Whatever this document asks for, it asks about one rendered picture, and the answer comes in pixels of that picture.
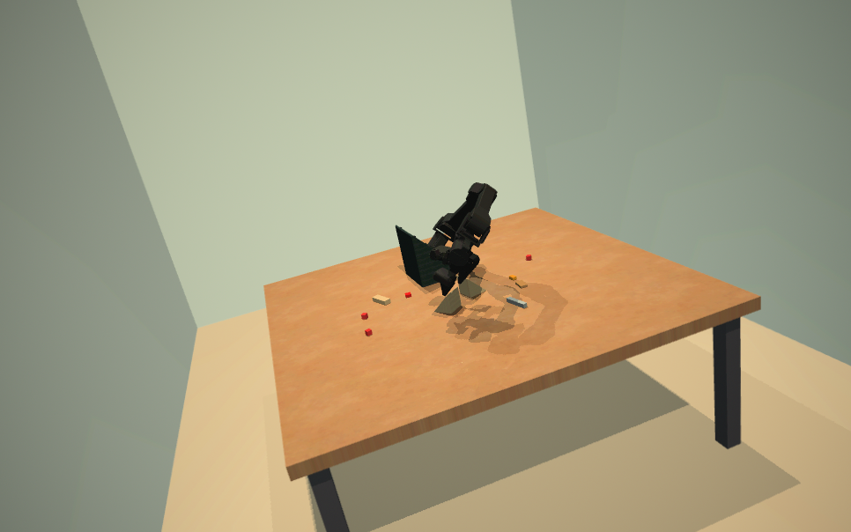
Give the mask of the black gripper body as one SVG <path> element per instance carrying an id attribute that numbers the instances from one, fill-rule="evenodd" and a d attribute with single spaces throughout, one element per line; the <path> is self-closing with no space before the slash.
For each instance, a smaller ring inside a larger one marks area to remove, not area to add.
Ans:
<path id="1" fill-rule="evenodd" d="M 433 280 L 435 280 L 435 281 L 437 281 L 441 284 L 444 284 L 446 287 L 450 287 L 452 284 L 455 283 L 456 274 L 458 272 L 464 271 L 465 269 L 467 269 L 472 264 L 473 264 L 474 267 L 476 267 L 479 264 L 479 261 L 480 261 L 480 259 L 479 259 L 478 255 L 473 254 L 473 252 L 471 252 L 471 251 L 470 251 L 470 257 L 469 257 L 468 262 L 463 266 L 455 266 L 454 264 L 452 264 L 448 260 L 447 265 L 449 265 L 449 267 L 451 269 L 447 270 L 447 269 L 442 267 L 442 268 L 436 270 L 433 273 Z"/>

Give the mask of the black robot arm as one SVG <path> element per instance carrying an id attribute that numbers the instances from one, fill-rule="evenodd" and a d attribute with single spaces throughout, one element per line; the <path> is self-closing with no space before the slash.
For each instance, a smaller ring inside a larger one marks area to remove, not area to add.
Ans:
<path id="1" fill-rule="evenodd" d="M 473 245 L 479 247 L 489 234 L 492 220 L 489 211 L 498 192 L 487 183 L 475 182 L 468 193 L 466 201 L 454 213 L 442 216 L 434 226 L 436 232 L 426 243 L 433 248 L 430 253 L 432 260 L 443 261 L 442 264 L 447 265 L 449 259 L 455 266 L 463 266 L 469 260 Z M 474 234 L 481 238 L 478 240 Z M 445 246 L 448 240 L 453 242 L 452 247 Z"/>

